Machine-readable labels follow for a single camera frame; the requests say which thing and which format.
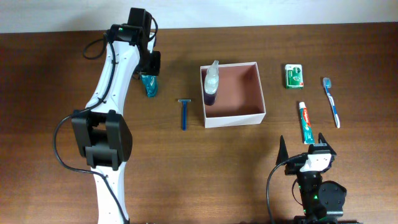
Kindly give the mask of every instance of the toothpaste tube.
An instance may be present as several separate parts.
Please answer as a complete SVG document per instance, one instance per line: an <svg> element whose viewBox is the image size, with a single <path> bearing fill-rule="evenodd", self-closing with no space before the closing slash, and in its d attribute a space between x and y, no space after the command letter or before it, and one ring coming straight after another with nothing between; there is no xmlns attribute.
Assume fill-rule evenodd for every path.
<svg viewBox="0 0 398 224"><path fill-rule="evenodd" d="M304 144L315 144L313 139L312 128L310 123L310 118L308 117L308 111L305 107L304 102L298 104L300 108L301 125L303 127Z"/></svg>

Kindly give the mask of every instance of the clear plastic bottle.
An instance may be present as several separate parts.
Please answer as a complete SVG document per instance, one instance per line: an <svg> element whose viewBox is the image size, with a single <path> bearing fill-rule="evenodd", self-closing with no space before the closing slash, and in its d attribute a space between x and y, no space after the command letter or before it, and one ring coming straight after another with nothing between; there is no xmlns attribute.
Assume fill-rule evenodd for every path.
<svg viewBox="0 0 398 224"><path fill-rule="evenodd" d="M206 105L211 106L215 103L218 89L218 61L215 60L210 68L207 69L205 77L205 92L203 99Z"/></svg>

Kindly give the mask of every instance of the toothbrush head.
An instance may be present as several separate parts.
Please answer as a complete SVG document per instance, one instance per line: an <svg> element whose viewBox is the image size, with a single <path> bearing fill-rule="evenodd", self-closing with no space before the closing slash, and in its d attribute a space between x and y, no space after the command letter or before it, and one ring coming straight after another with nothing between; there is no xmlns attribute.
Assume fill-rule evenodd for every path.
<svg viewBox="0 0 398 224"><path fill-rule="evenodd" d="M323 78L323 87L331 88L331 81L330 78Z"/></svg>

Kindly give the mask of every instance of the dark liquid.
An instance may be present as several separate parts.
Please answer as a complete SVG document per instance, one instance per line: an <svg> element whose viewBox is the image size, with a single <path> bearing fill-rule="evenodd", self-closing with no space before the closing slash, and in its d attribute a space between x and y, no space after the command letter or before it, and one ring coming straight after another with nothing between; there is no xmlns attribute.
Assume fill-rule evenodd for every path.
<svg viewBox="0 0 398 224"><path fill-rule="evenodd" d="M217 91L215 94L207 94L206 91L203 93L203 100L208 106L213 105L216 102Z"/></svg>

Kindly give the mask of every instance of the teal package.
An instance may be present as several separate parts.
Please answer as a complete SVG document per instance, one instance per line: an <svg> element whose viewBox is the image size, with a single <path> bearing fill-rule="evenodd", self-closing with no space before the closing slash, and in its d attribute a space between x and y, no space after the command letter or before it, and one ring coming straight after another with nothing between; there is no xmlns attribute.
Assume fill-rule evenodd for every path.
<svg viewBox="0 0 398 224"><path fill-rule="evenodd" d="M155 97L157 93L157 80L153 75L141 75L142 83L145 86L148 97Z"/></svg>
<svg viewBox="0 0 398 224"><path fill-rule="evenodd" d="M310 118L308 117L308 111L307 108L305 107L305 103L300 102L299 107L300 107L301 125L303 127L304 144L315 144L315 140L312 134Z"/></svg>

